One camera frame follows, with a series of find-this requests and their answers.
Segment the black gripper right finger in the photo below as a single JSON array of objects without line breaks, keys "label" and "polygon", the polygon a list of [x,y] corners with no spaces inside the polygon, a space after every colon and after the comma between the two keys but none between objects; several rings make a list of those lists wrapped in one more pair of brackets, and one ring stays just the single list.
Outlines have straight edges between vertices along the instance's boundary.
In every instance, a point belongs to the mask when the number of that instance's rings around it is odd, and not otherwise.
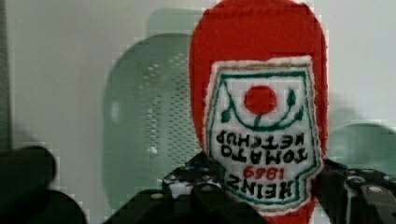
[{"label": "black gripper right finger", "polygon": [[315,194],[332,224],[396,224],[395,177],[324,161]]}]

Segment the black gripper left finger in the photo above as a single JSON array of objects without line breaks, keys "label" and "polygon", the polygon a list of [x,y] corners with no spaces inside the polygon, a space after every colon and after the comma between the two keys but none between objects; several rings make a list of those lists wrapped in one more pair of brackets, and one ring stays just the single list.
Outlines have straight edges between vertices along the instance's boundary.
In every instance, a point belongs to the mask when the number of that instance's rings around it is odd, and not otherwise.
[{"label": "black gripper left finger", "polygon": [[145,189],[104,224],[269,224],[224,191],[219,169],[201,152],[168,174],[160,189]]}]

